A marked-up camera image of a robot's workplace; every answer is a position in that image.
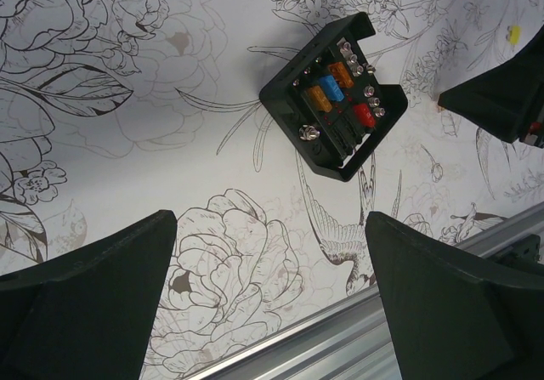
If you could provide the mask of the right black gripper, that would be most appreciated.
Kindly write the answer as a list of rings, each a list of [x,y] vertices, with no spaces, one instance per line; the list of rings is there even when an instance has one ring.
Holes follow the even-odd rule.
[[[543,141],[543,32],[505,63],[440,94],[439,106],[501,141]]]

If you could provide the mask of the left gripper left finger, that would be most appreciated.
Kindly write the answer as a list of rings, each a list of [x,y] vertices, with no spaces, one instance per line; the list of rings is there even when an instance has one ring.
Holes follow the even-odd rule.
[[[3,379],[137,379],[177,234],[160,210],[1,278]]]

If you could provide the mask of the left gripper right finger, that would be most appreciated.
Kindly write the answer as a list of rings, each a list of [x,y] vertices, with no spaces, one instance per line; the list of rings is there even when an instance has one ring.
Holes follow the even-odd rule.
[[[543,266],[481,258],[380,212],[365,227],[404,379],[541,379]]]

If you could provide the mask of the red blade fuse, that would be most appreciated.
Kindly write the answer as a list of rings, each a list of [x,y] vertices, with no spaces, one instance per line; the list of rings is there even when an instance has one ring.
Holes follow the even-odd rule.
[[[365,128],[374,128],[376,126],[376,119],[373,116],[368,104],[359,103],[353,106],[353,111],[359,122]]]

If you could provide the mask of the black fuse box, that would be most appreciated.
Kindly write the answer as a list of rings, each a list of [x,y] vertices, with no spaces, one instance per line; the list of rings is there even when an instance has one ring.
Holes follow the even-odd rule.
[[[347,182],[408,107],[399,84],[381,84],[358,42],[375,35],[367,13],[325,25],[260,91],[259,100],[312,171]],[[365,128],[353,111],[368,104]]]

